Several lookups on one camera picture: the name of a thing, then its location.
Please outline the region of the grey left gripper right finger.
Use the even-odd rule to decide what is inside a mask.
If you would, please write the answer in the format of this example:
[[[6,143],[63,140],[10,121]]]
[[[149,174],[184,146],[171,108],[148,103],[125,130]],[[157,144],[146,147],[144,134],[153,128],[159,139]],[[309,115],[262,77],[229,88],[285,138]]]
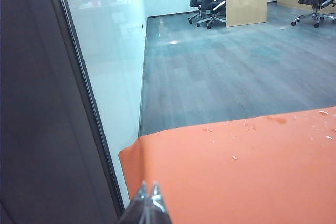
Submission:
[[[148,223],[172,224],[158,182],[153,184],[149,195]]]

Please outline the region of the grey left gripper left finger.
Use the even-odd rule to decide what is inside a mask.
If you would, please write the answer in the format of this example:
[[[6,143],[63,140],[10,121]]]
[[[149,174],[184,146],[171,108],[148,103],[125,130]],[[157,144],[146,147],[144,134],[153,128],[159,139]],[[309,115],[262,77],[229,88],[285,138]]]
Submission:
[[[118,220],[118,224],[145,223],[145,204],[148,198],[148,188],[145,181]]]

